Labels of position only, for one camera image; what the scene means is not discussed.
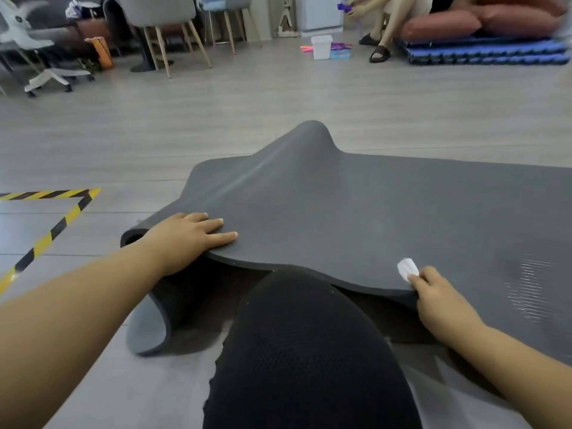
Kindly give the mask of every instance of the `red pillow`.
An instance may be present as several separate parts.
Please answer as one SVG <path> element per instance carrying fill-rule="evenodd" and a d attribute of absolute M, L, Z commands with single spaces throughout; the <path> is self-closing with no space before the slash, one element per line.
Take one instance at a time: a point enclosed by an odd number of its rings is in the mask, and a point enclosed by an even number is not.
<path fill-rule="evenodd" d="M 536 7 L 550 13 L 552 16 L 562 16 L 568 11 L 561 0 L 479 0 L 479 4 L 521 4 Z"/>
<path fill-rule="evenodd" d="M 481 28 L 475 15 L 465 10 L 431 13 L 407 21 L 400 37 L 406 42 L 431 42 L 459 39 Z"/>
<path fill-rule="evenodd" d="M 478 15 L 485 31 L 512 38 L 545 38 L 552 35 L 560 25 L 559 18 L 528 6 L 481 6 Z"/>

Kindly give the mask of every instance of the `office chair base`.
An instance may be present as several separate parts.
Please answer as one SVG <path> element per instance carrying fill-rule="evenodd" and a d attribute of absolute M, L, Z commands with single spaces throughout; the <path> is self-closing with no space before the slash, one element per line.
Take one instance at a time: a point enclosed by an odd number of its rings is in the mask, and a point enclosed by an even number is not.
<path fill-rule="evenodd" d="M 93 81 L 93 76 L 90 71 L 48 68 L 44 69 L 36 77 L 30 79 L 30 83 L 24 87 L 24 91 L 28 93 L 28 96 L 31 96 L 29 92 L 42 87 L 50 79 L 55 79 L 58 83 L 66 86 L 66 91 L 72 91 L 72 85 L 69 84 L 65 77 L 87 77 L 89 81 Z"/>

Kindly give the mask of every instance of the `black legging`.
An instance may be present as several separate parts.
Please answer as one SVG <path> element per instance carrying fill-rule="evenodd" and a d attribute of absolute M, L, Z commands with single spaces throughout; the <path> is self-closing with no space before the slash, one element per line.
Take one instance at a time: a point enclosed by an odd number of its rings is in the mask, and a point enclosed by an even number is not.
<path fill-rule="evenodd" d="M 333 286 L 278 271 L 247 296 L 218 358 L 204 429 L 421 428 L 372 321 Z"/>

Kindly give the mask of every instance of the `blue cushion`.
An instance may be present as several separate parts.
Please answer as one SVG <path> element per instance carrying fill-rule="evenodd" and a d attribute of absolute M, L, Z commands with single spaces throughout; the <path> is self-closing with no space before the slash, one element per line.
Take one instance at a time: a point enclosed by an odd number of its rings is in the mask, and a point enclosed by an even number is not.
<path fill-rule="evenodd" d="M 203 5 L 203 9 L 207 12 L 220 12 L 226 10 L 226 0 L 209 1 Z"/>

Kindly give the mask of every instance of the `white paper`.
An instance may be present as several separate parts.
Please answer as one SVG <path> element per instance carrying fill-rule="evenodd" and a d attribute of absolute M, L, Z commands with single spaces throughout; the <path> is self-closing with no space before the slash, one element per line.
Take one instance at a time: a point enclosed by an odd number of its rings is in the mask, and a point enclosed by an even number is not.
<path fill-rule="evenodd" d="M 399 274 L 403 277 L 403 279 L 408 283 L 409 280 L 407 280 L 407 276 L 409 274 L 413 274 L 416 276 L 419 275 L 419 270 L 417 269 L 417 266 L 415 266 L 415 262 L 413 262 L 413 260 L 409 258 L 401 260 L 401 262 L 397 264 L 397 270 L 399 271 Z"/>

